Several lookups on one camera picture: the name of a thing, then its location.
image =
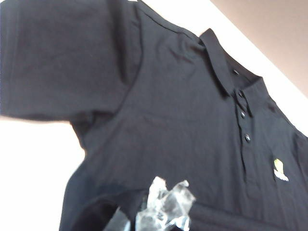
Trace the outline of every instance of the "plastic wrapping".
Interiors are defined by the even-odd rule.
[[[149,189],[147,207],[136,215],[136,231],[170,231],[175,226],[189,231],[188,216],[196,198],[187,189],[188,181],[184,180],[170,191],[166,181],[155,177]]]
[[[118,207],[103,231],[130,231],[130,225],[129,219]]]

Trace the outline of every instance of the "black polo shirt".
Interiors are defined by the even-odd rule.
[[[5,0],[0,113],[69,121],[86,157],[60,231],[133,221],[155,176],[186,179],[191,231],[306,231],[308,137],[261,76],[142,1]]]

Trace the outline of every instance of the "chest logo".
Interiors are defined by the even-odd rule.
[[[278,177],[281,180],[284,181],[289,181],[289,179],[287,178],[287,176],[283,173],[283,163],[280,159],[275,159],[274,160],[274,174],[276,177]]]

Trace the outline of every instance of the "shirt sleeve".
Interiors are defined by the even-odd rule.
[[[134,78],[131,2],[0,4],[0,115],[81,121],[114,113]]]
[[[308,137],[296,130],[295,158],[308,187]]]

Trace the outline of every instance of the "white surface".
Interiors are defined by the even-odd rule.
[[[144,2],[198,36],[211,27],[235,60],[264,77],[272,98],[308,136],[308,99],[210,1]],[[58,230],[66,183],[84,157],[72,127],[2,117],[0,141],[0,230]]]

